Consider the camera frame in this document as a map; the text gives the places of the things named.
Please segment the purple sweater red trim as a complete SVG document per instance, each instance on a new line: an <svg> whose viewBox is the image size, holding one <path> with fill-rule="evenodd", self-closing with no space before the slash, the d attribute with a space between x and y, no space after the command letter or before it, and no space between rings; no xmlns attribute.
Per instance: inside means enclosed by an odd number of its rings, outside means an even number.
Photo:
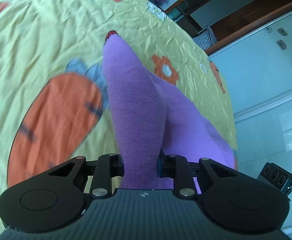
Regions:
<svg viewBox="0 0 292 240"><path fill-rule="evenodd" d="M106 36L102 72L124 163L122 188L171 189L172 179L158 176L161 152L235 167L233 150L211 122L176 86L149 72L115 31Z"/></svg>

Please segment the yellow carrot print bedsheet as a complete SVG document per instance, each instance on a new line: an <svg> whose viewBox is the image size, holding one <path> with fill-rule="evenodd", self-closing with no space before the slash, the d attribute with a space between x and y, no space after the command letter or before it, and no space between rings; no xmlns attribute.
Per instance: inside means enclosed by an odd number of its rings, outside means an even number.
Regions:
<svg viewBox="0 0 292 240"><path fill-rule="evenodd" d="M217 83L207 54L148 0L0 0L0 194L17 130L46 83L71 59L102 60L106 34L115 30L148 70L153 55L178 72L177 87L237 149L233 107L225 81ZM0 220L0 233L4 227Z"/></svg>

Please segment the checkered basket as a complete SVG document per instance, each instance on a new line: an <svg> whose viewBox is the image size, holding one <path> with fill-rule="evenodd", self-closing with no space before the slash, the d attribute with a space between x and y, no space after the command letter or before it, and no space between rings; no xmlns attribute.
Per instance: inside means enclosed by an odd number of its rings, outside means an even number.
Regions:
<svg viewBox="0 0 292 240"><path fill-rule="evenodd" d="M196 37L193 37L192 40L202 50L207 50L217 44L217 38L213 32L213 29L209 25L206 25L206 29L202 30Z"/></svg>

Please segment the wooden door frame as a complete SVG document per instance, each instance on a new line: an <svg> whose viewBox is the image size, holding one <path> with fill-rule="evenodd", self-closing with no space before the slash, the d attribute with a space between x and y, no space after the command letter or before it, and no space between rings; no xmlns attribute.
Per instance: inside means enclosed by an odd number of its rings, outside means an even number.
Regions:
<svg viewBox="0 0 292 240"><path fill-rule="evenodd" d="M262 25L292 11L292 0L169 0L160 6L191 37L211 28L211 55Z"/></svg>

